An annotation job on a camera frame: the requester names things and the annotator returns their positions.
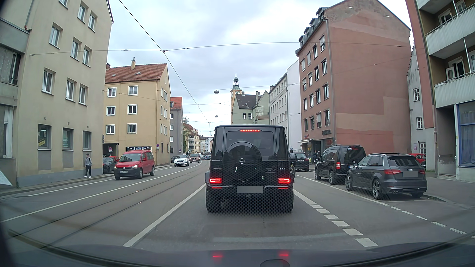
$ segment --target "roof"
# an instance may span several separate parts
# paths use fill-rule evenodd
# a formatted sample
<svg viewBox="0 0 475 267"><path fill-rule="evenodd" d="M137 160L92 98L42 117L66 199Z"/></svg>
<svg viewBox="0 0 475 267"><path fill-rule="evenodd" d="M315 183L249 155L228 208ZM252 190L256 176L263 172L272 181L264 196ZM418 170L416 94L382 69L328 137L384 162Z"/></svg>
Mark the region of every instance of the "roof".
<svg viewBox="0 0 475 267"><path fill-rule="evenodd" d="M181 109L183 99L181 96L170 97L170 102L173 102L173 107L171 107L170 109Z"/></svg>
<svg viewBox="0 0 475 267"><path fill-rule="evenodd" d="M105 71L105 83L160 80L166 66L166 63L160 63L135 65L134 69L131 66L112 67Z"/></svg>

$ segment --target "asphalt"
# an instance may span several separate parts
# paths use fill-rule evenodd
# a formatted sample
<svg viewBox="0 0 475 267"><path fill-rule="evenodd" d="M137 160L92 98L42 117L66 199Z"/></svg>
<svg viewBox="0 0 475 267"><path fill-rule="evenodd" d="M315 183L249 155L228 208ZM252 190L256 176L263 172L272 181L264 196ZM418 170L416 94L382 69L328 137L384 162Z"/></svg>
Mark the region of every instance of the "asphalt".
<svg viewBox="0 0 475 267"><path fill-rule="evenodd" d="M41 244L125 245L159 252L361 250L434 241L475 245L471 207L406 194L374 200L366 191L316 181L313 172L297 173L291 213L260 200L227 201L222 212L208 213L203 188L208 166L203 161L161 168L143 179L105 177L4 196L1 226L14 253Z"/></svg>

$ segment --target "beige apartment building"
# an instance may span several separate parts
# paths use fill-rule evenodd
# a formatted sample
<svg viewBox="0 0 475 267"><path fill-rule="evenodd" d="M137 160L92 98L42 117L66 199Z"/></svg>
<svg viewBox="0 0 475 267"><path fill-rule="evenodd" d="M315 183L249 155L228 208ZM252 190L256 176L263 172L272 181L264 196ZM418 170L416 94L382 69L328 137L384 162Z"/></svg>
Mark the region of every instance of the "beige apartment building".
<svg viewBox="0 0 475 267"><path fill-rule="evenodd" d="M107 0L6 0L0 12L1 173L25 187L102 174Z"/></svg>
<svg viewBox="0 0 475 267"><path fill-rule="evenodd" d="M150 149L156 165L170 164L170 81L167 64L110 67L105 72L103 152Z"/></svg>

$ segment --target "red van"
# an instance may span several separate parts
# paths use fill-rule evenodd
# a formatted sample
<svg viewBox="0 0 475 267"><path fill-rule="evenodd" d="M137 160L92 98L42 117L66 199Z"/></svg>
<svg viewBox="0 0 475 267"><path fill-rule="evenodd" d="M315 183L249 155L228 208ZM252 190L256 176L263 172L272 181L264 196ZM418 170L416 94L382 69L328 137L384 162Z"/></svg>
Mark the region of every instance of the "red van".
<svg viewBox="0 0 475 267"><path fill-rule="evenodd" d="M121 177L141 179L144 173L149 173L150 176L155 174L155 160L150 150L127 151L114 166L116 180L120 180Z"/></svg>

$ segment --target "license plate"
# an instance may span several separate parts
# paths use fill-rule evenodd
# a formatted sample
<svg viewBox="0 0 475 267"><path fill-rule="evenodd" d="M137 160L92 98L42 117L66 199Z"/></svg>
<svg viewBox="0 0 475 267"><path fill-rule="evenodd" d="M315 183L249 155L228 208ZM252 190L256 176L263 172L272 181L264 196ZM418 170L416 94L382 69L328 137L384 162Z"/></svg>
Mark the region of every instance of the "license plate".
<svg viewBox="0 0 475 267"><path fill-rule="evenodd" d="M406 171L406 172L402 173L402 176L403 177L417 177L417 172L408 172L408 171Z"/></svg>
<svg viewBox="0 0 475 267"><path fill-rule="evenodd" d="M238 193L262 193L264 188L262 185L238 185L237 187Z"/></svg>

